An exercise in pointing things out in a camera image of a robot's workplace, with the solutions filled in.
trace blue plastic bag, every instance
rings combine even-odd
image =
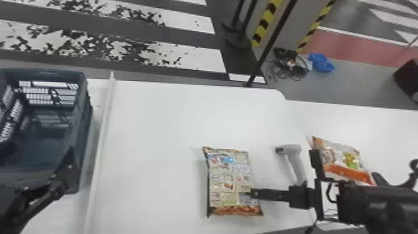
[[[318,72],[328,73],[335,69],[324,54],[310,54],[308,59],[312,61],[313,68]]]

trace black stand base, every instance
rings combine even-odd
[[[229,33],[225,36],[227,43],[233,48],[246,50],[251,48],[251,41],[244,35],[241,40],[239,40],[239,34]]]
[[[232,24],[233,19],[230,19],[230,17],[224,17],[222,19],[222,27],[227,32],[238,32],[243,27],[243,24],[241,21],[237,21],[235,25]]]

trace yellow and black striped pole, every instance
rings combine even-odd
[[[311,38],[312,34],[318,29],[319,25],[325,18],[325,16],[330,12],[331,8],[334,6],[336,0],[331,0],[328,2],[328,4],[322,8],[322,10],[319,12],[317,20],[309,27],[309,31],[306,34],[306,36],[300,41],[300,44],[298,48],[296,49],[296,52],[300,53],[306,44],[308,43],[309,39]]]
[[[251,39],[251,43],[253,47],[259,47],[262,38],[267,33],[267,28],[269,24],[273,21],[274,13],[276,13],[279,6],[282,4],[282,0],[270,0],[269,4],[267,5],[266,11],[261,17],[260,23],[257,26],[257,29]]]

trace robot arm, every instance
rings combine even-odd
[[[291,145],[278,148],[278,153],[294,152]],[[389,185],[378,173],[373,173],[377,186],[360,186],[345,180],[335,181],[325,177],[320,152],[311,150],[311,165],[317,178],[315,188],[308,188],[307,183],[289,186],[289,190],[252,189],[254,199],[288,202],[292,208],[314,208],[319,221],[328,220],[354,225],[364,225],[369,233],[377,234],[417,234],[418,233],[418,193],[413,190],[418,178],[418,159],[410,163],[412,173],[407,182],[394,186]],[[322,182],[334,183],[338,186],[337,200],[330,200],[329,189],[327,197],[336,203],[338,220],[324,217],[322,207]]]
[[[37,185],[0,184],[0,233],[19,234],[27,222],[71,187],[74,154],[70,148],[48,181]]]

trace orange snack bag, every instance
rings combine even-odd
[[[360,152],[357,149],[315,136],[312,136],[312,148],[320,150],[325,172],[374,185],[369,172],[361,163]]]

